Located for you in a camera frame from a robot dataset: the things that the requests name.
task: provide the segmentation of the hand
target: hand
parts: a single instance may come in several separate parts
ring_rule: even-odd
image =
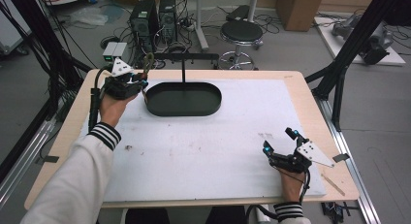
[[[281,174],[282,196],[285,202],[299,202],[300,191],[305,180],[305,174],[290,173],[278,169]]]
[[[137,95],[126,100],[115,100],[110,95],[105,94],[100,104],[101,121],[114,128],[121,115],[123,115],[127,104],[136,97]]]

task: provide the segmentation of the white triangular marker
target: white triangular marker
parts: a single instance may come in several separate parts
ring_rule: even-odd
[[[310,161],[333,168],[333,162],[313,142],[303,144],[298,148],[299,153]]]
[[[112,76],[118,77],[124,74],[130,73],[133,71],[133,68],[129,66],[127,63],[122,61],[120,58],[116,57],[114,60],[114,65],[112,66]]]

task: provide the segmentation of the striped cuff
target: striped cuff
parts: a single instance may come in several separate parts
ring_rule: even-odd
[[[94,126],[93,130],[88,133],[97,139],[101,140],[108,148],[114,150],[115,147],[120,143],[120,134],[112,128],[110,125],[100,122]]]
[[[275,213],[278,216],[278,222],[287,218],[304,217],[302,214],[301,204],[298,202],[288,202],[274,205]]]

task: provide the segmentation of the stool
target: stool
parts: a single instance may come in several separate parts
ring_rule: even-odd
[[[254,70],[254,61],[246,53],[241,52],[241,46],[253,46],[261,42],[263,30],[255,23],[244,20],[232,20],[221,26],[221,38],[236,45],[236,51],[229,51],[221,55],[218,60],[220,69],[242,70],[249,65]]]

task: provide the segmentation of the white sleeve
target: white sleeve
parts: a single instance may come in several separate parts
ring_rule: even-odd
[[[274,206],[279,224],[311,224],[302,214],[301,204],[298,202],[282,203]]]
[[[21,223],[96,223],[120,135],[97,124],[71,147],[66,162],[51,177]]]

